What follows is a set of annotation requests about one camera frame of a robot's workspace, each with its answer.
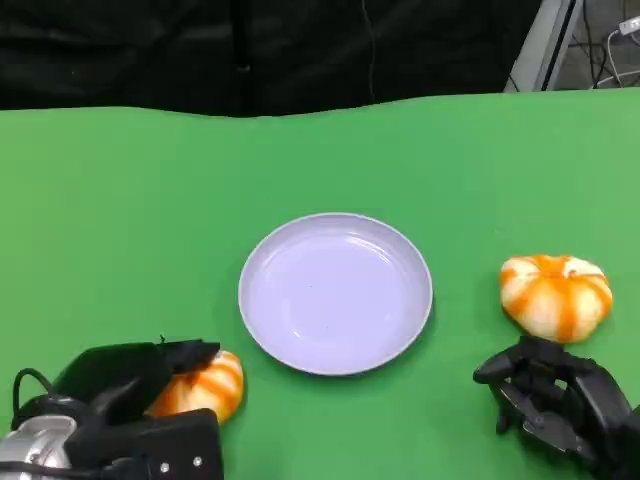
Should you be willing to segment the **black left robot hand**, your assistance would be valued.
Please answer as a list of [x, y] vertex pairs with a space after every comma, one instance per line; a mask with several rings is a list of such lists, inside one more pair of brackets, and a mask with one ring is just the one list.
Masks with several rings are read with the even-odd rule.
[[86, 406], [106, 425], [143, 418], [178, 377], [192, 374], [220, 351], [202, 339], [90, 348], [53, 382], [55, 393]]

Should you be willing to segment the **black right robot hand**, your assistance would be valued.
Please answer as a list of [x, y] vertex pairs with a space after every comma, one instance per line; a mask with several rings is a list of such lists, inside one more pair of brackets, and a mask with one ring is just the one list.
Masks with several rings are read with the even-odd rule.
[[596, 479], [639, 477], [639, 409], [595, 360], [523, 335], [476, 368], [473, 380], [498, 404], [497, 434], [515, 427]]

